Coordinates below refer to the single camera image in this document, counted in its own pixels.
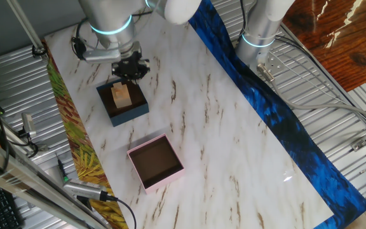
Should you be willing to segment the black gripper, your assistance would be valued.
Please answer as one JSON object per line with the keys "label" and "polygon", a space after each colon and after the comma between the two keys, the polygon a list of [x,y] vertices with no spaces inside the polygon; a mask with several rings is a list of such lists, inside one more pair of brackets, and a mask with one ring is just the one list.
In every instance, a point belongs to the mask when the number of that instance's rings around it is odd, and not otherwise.
{"label": "black gripper", "polygon": [[130,57],[122,59],[118,63],[112,63],[112,75],[124,80],[128,80],[129,75],[135,75],[134,81],[142,79],[150,71],[150,61],[141,58],[141,53],[133,52]]}

